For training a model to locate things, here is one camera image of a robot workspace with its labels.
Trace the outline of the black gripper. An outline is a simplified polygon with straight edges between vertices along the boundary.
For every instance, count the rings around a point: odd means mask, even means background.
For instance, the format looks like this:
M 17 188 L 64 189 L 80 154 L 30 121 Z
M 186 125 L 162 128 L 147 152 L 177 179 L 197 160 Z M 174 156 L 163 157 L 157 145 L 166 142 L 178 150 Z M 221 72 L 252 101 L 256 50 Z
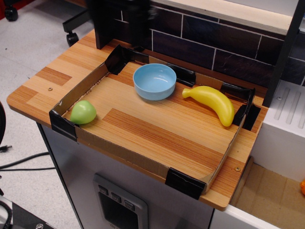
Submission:
M 143 47 L 149 38 L 150 23 L 156 16 L 150 0 L 123 0 L 122 11 L 127 13 L 133 47 Z

